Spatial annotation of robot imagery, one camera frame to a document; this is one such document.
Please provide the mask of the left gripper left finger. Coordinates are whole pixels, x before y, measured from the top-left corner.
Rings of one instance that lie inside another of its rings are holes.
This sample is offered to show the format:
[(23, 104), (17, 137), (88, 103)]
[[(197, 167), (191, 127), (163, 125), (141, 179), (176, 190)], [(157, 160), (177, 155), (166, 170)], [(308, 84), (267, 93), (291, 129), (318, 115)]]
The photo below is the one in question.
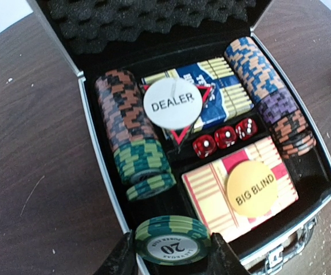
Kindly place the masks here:
[(123, 235), (109, 256), (93, 275), (139, 274), (135, 252), (135, 232)]

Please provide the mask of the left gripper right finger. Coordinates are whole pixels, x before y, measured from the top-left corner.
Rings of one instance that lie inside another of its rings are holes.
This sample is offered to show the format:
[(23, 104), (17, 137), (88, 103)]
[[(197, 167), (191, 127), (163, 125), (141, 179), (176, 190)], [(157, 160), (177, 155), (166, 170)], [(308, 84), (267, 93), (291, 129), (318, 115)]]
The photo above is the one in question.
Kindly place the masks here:
[(250, 272), (241, 264), (237, 255), (219, 233), (211, 235), (208, 274), (250, 275)]

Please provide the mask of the green poker chip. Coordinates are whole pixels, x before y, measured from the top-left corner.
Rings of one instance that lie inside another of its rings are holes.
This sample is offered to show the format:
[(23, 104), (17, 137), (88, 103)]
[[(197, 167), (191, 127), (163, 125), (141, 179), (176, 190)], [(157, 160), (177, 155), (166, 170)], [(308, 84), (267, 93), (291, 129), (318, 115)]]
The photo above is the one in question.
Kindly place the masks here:
[(208, 255), (211, 237), (197, 219), (163, 215), (141, 223), (135, 231), (136, 253), (159, 265), (186, 265)]

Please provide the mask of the red playing card box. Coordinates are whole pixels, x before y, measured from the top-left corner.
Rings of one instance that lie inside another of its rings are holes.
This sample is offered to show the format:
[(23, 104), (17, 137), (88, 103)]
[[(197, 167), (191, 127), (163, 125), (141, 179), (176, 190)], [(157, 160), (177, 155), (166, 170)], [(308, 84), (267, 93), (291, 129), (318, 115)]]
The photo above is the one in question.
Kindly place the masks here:
[(298, 200), (271, 137), (182, 175), (199, 219), (230, 242)]

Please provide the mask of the yellow big blind button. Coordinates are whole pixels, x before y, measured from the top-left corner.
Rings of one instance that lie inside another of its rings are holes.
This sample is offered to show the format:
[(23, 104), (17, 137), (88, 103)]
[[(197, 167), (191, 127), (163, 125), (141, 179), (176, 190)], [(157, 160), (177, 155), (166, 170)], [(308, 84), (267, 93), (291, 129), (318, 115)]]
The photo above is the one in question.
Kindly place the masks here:
[(254, 160), (238, 164), (230, 172), (225, 188), (232, 208), (247, 218), (265, 215), (278, 198), (274, 173), (267, 165)]

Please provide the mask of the red translucent die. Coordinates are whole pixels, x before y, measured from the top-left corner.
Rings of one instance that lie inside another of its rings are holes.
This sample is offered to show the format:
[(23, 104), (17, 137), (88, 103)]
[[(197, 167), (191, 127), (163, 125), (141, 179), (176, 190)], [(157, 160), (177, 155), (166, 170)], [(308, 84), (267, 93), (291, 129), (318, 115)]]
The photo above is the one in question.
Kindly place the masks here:
[(220, 149), (225, 149), (235, 144), (237, 134), (232, 126), (227, 125), (214, 132), (214, 139)]
[(252, 118), (245, 118), (235, 126), (235, 132), (241, 140), (247, 140), (257, 134), (258, 126)]
[(204, 159), (216, 151), (216, 142), (211, 135), (202, 135), (193, 141), (192, 147), (196, 155)]

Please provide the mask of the aluminium poker case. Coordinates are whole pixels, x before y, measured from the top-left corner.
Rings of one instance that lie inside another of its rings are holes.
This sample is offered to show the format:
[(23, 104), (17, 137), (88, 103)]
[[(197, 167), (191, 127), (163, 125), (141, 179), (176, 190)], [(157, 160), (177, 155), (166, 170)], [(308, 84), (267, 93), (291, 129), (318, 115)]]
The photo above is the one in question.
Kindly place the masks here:
[[(318, 212), (331, 200), (331, 157), (297, 90), (256, 36), (255, 28), (271, 6), (270, 1), (30, 1), (29, 4), (78, 79), (93, 149), (124, 234), (135, 232), (144, 221), (163, 215), (201, 221), (182, 175), (271, 137), (270, 126), (260, 115), (258, 103), (253, 102), (224, 56), (231, 42), (251, 37), (280, 76), (284, 88), (290, 91), (317, 144), (302, 156), (281, 157), (298, 200), (248, 233), (226, 242), (250, 274), (280, 274), (284, 264), (304, 250), (314, 232)], [(143, 98), (153, 83), (164, 78), (182, 78), (194, 84), (203, 99), (199, 117), (188, 127), (168, 130), (150, 121), (177, 184), (145, 200), (127, 200), (129, 187), (120, 179), (98, 105), (94, 84), (114, 69), (130, 71)], [(196, 155), (192, 147), (195, 139), (202, 135), (214, 138), (217, 129), (227, 125), (235, 129), (247, 117), (256, 122), (257, 134), (247, 140), (237, 137), (235, 144), (225, 149), (216, 145), (216, 151), (204, 159)], [(208, 255), (192, 264), (172, 266), (146, 261), (137, 253), (136, 260), (139, 274), (208, 274)]]

